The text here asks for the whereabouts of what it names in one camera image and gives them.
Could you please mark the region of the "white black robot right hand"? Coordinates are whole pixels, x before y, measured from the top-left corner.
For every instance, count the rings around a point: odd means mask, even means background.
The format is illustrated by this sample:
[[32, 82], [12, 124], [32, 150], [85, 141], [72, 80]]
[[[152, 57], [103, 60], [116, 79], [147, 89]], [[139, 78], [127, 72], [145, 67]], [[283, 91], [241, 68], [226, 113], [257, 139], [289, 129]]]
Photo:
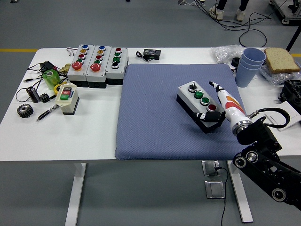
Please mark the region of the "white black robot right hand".
[[209, 84], [215, 88], [220, 104], [223, 107], [223, 112], [195, 113], [197, 121], [223, 122], [226, 118], [230, 121], [232, 127], [243, 123], [252, 123], [240, 103], [231, 94], [215, 82], [210, 81]]

